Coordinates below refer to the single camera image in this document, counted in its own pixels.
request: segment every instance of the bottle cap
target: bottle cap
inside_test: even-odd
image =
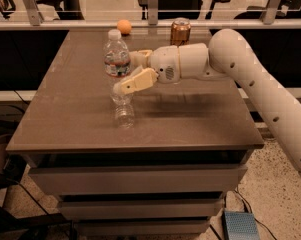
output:
[[[108,32],[108,38],[110,40],[119,40],[121,38],[121,32],[118,29],[111,29]]]

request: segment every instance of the power adapter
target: power adapter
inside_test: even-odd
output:
[[[260,240],[253,213],[224,211],[222,225],[226,240]]]

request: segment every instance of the clear bottle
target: clear bottle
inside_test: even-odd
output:
[[[108,38],[109,41],[104,46],[104,67],[110,86],[110,96],[116,105],[126,105],[131,102],[132,94],[118,95],[113,92],[113,87],[131,73],[129,50],[119,30],[110,30]]]

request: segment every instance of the glass partition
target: glass partition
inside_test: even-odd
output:
[[[271,1],[274,0],[13,0],[15,9],[0,20],[31,22],[35,11],[42,16],[42,22],[60,23],[60,19],[85,22],[128,19],[151,24],[151,17],[157,17],[159,21],[180,16],[197,21],[231,21],[235,18],[258,19],[261,12],[271,6],[275,6],[272,10],[279,18],[285,18],[288,12],[301,10],[301,0],[276,0],[272,4]]]

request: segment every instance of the soda can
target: soda can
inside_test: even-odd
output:
[[[171,25],[171,45],[185,45],[189,43],[190,38],[190,20],[186,18],[177,18]]]

